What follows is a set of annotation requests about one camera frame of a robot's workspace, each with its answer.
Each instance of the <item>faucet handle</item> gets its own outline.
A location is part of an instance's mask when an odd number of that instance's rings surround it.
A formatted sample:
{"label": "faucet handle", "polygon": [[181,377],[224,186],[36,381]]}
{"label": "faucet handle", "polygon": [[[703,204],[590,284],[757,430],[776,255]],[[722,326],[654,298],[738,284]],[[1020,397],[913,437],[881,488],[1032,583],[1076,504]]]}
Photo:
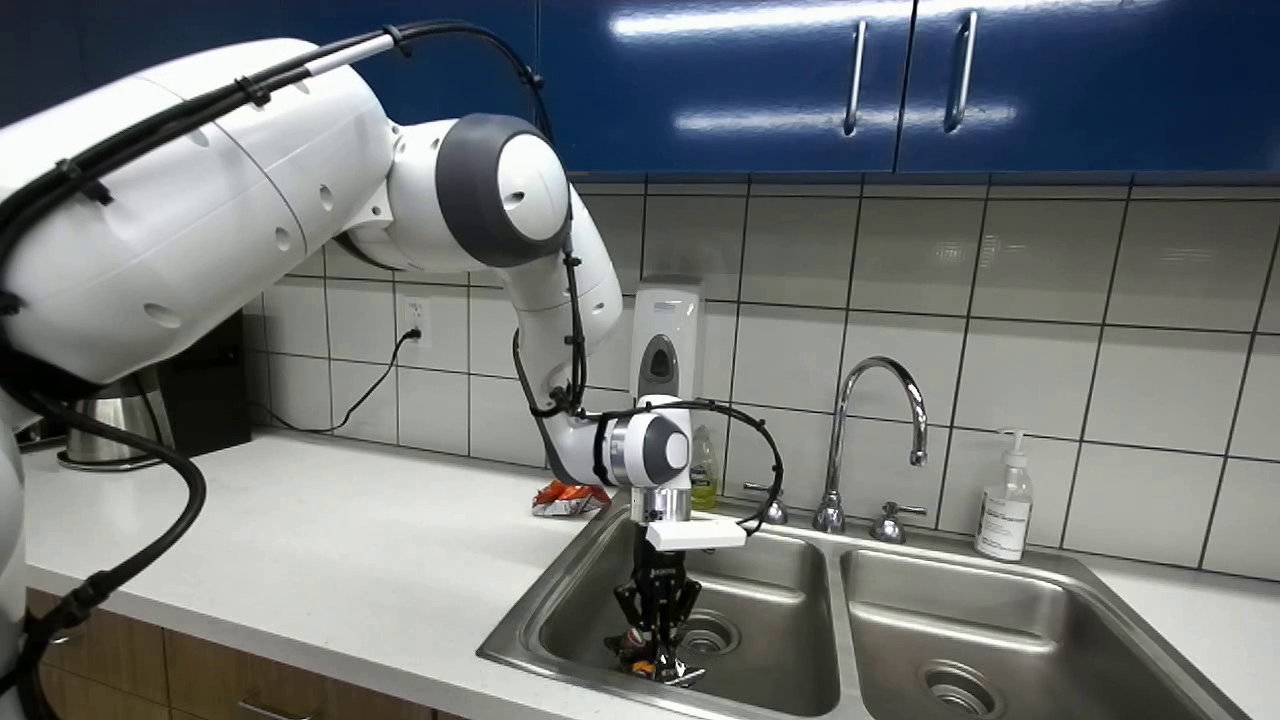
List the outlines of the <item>faucet handle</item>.
{"label": "faucet handle", "polygon": [[910,529],[896,518],[928,518],[923,509],[906,509],[896,502],[883,504],[883,518],[873,526],[873,537],[883,543],[906,543]]}
{"label": "faucet handle", "polygon": [[784,502],[773,502],[767,511],[765,511],[765,522],[767,522],[767,526],[790,526]]}

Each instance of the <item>cabinet handle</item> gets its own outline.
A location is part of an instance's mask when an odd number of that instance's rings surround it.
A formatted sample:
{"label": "cabinet handle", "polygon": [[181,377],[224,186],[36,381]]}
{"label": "cabinet handle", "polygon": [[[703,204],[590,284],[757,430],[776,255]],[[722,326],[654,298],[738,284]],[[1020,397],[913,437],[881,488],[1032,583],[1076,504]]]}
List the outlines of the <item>cabinet handle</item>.
{"label": "cabinet handle", "polygon": [[858,21],[853,24],[853,68],[850,68],[845,138],[858,133],[858,108],[863,99],[863,61],[868,61],[868,21]]}
{"label": "cabinet handle", "polygon": [[312,716],[283,716],[283,713],[271,713],[271,710],[261,710],[248,701],[238,701],[238,716],[244,716],[244,720],[312,720]]}
{"label": "cabinet handle", "polygon": [[964,61],[960,61],[957,103],[953,103],[953,111],[949,111],[949,133],[960,129],[960,123],[964,123],[964,111],[967,111],[971,52],[976,52],[976,11],[964,17],[960,41],[964,41]]}

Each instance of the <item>lower cabinet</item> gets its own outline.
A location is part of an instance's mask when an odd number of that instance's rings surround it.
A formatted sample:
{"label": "lower cabinet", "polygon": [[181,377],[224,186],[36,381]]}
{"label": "lower cabinet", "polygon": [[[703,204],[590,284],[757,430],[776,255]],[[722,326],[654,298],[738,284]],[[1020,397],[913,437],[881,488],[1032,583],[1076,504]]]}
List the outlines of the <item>lower cabinet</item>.
{"label": "lower cabinet", "polygon": [[177,635],[113,614],[44,658],[62,720],[443,720],[356,686]]}

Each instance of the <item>sink drain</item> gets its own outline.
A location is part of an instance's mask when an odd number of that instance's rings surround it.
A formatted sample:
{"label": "sink drain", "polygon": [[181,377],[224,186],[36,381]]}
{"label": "sink drain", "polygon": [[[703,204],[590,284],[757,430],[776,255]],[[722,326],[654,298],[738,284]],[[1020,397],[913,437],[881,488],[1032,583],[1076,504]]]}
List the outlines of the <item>sink drain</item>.
{"label": "sink drain", "polygon": [[1000,696],[989,693],[986,672],[960,660],[933,660],[923,672],[928,696],[964,713],[992,720],[1000,713]]}
{"label": "sink drain", "polygon": [[715,614],[693,614],[684,619],[679,649],[697,658],[725,658],[738,649],[738,627]]}

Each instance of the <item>stainless steel sink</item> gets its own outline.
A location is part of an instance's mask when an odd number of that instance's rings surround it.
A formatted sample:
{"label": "stainless steel sink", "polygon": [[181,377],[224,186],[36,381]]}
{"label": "stainless steel sink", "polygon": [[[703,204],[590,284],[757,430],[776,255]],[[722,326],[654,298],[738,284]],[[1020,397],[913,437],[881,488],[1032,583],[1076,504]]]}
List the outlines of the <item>stainless steel sink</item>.
{"label": "stainless steel sink", "polygon": [[707,672],[632,680],[609,649],[632,541],[623,509],[596,518],[479,658],[684,716],[1243,720],[1068,558],[997,563],[943,541],[807,529],[688,558],[703,597],[684,658]]}

